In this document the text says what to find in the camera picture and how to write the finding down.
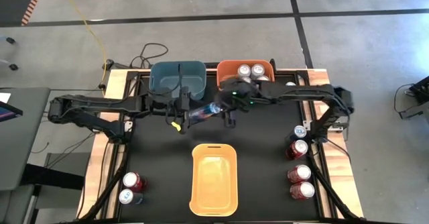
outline metal bracket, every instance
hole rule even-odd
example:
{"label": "metal bracket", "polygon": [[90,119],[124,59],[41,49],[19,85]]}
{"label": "metal bracket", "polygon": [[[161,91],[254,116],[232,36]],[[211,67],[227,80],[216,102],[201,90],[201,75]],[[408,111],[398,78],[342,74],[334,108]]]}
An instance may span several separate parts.
{"label": "metal bracket", "polygon": [[[307,121],[304,120],[302,122],[302,125],[306,128],[307,131],[311,130],[311,120]],[[347,123],[342,123],[340,121],[336,121],[330,128],[328,128],[328,132],[333,132],[333,133],[342,133],[344,131],[344,129],[347,128]]]}
{"label": "metal bracket", "polygon": [[125,132],[130,132],[132,129],[133,129],[133,122],[125,121],[125,126],[124,126]]}

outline computer monitor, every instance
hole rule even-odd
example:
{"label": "computer monitor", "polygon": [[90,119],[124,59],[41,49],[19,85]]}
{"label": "computer monitor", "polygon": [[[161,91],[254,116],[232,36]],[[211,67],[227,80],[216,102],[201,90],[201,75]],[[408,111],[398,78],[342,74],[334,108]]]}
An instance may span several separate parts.
{"label": "computer monitor", "polygon": [[22,116],[22,110],[0,101],[0,122]]}

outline desk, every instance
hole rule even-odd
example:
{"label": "desk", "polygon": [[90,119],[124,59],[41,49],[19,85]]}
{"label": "desk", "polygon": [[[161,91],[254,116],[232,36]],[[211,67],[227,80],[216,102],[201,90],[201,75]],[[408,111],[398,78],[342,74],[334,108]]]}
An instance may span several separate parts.
{"label": "desk", "polygon": [[[127,81],[127,72],[129,70],[112,70],[109,83],[106,90],[105,97],[112,99],[122,99],[125,90],[125,84]],[[328,73],[325,69],[314,69],[308,71],[308,80],[311,85],[323,85],[328,84]],[[321,117],[322,114],[327,110],[327,106],[321,102],[314,103],[317,117]],[[304,102],[304,109],[307,119],[311,119],[310,107],[307,102]],[[101,117],[103,119],[114,121],[118,120],[119,114],[116,113],[102,113]],[[338,145],[346,149],[345,141],[341,133],[329,133],[328,138],[336,142]],[[106,150],[106,156],[103,160],[103,154]],[[117,165],[121,161],[123,149],[119,149],[117,154]],[[324,145],[324,154],[326,158],[326,163],[328,167],[328,172],[330,176],[330,181],[332,187],[336,190],[337,194],[341,197],[343,202],[350,208],[354,214],[358,216],[363,216],[361,204],[359,202],[359,196],[357,194],[357,189],[355,185],[355,180],[353,178],[353,172],[351,170],[351,164],[346,155],[344,155],[340,150],[336,149],[334,146],[329,144]],[[90,160],[88,163],[88,170],[86,172],[85,180],[85,197],[84,202],[80,202],[82,207],[82,213],[80,216],[85,215],[88,210],[92,207],[95,201],[98,198],[99,193],[104,190],[106,185],[106,180],[109,175],[109,167],[111,160],[113,158],[113,145],[107,143],[107,137],[104,134],[98,134],[95,137],[93,149],[91,152]],[[324,192],[323,187],[319,184],[321,198],[322,198],[322,208],[324,209],[324,216],[330,217],[329,213],[329,204],[326,193]],[[118,186],[113,189],[111,193],[111,198],[107,203],[107,215],[106,217],[113,217],[115,212],[115,203],[117,202],[117,190]]]}
{"label": "desk", "polygon": [[42,184],[81,189],[83,177],[27,164],[50,89],[2,89],[11,93],[8,103],[23,111],[21,117],[0,123],[0,190]]}

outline silver can top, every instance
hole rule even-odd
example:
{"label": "silver can top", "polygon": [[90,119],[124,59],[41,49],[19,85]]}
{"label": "silver can top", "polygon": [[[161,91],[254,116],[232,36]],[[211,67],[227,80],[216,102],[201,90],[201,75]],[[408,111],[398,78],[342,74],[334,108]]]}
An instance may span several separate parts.
{"label": "silver can top", "polygon": [[135,173],[129,172],[123,177],[122,182],[126,187],[132,187],[137,183],[137,175]]}
{"label": "silver can top", "polygon": [[305,137],[307,135],[307,130],[304,126],[297,125],[294,127],[294,133],[296,137]]}
{"label": "silver can top", "polygon": [[309,179],[311,176],[311,170],[307,165],[299,165],[296,169],[296,172],[298,173],[298,176],[300,178],[303,178],[305,180]]}
{"label": "silver can top", "polygon": [[241,80],[244,80],[247,83],[251,83],[252,82],[252,79],[250,79],[250,77],[248,77],[248,76],[242,76]]}
{"label": "silver can top", "polygon": [[247,76],[249,76],[250,75],[250,66],[248,66],[248,65],[241,65],[240,67],[239,67],[239,71],[238,71],[238,73],[240,74],[240,75],[247,75]]}
{"label": "silver can top", "polygon": [[308,149],[308,145],[304,140],[296,140],[295,141],[295,149],[300,153],[306,153]]}
{"label": "silver can top", "polygon": [[268,76],[260,76],[257,78],[257,80],[269,80]]}
{"label": "silver can top", "polygon": [[122,190],[119,194],[119,201],[122,204],[129,204],[133,201],[134,194],[129,189]]}
{"label": "silver can top", "polygon": [[265,69],[263,68],[263,66],[261,64],[256,64],[256,65],[252,66],[252,72],[254,74],[263,74],[265,72]]}
{"label": "silver can top", "polygon": [[301,194],[307,198],[313,197],[314,186],[309,182],[303,182],[300,186]]}

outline red soda can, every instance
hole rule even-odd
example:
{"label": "red soda can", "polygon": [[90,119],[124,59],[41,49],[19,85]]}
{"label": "red soda can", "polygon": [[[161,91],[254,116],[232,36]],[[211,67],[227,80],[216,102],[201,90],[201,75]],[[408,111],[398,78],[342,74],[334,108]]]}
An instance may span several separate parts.
{"label": "red soda can", "polygon": [[292,183],[298,183],[308,180],[311,176],[311,170],[307,165],[299,164],[288,171],[288,179]]}
{"label": "red soda can", "polygon": [[143,201],[143,194],[124,189],[119,193],[119,201],[124,205],[138,205]]}
{"label": "red soda can", "polygon": [[133,192],[141,192],[147,184],[146,178],[140,178],[138,173],[128,172],[122,179],[123,185]]}
{"label": "red soda can", "polygon": [[296,140],[292,142],[289,148],[286,150],[286,156],[289,159],[296,160],[303,156],[308,151],[308,145],[304,140]]}
{"label": "red soda can", "polygon": [[290,194],[296,200],[310,199],[314,195],[314,186],[309,182],[300,182],[290,187]]}

